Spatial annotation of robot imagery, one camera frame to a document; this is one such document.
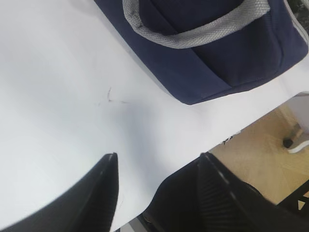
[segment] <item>white table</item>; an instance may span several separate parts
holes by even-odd
[[[182,104],[92,0],[1,1],[0,31],[0,228],[117,152],[115,230],[148,206],[166,177],[309,90],[307,57],[250,92]]]

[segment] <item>gray mesh strap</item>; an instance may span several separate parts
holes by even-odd
[[[239,7],[209,24],[167,36],[153,32],[143,25],[139,13],[139,0],[122,2],[125,18],[137,34],[154,43],[175,49],[196,47],[223,38],[244,28],[270,10],[267,0],[244,0]]]

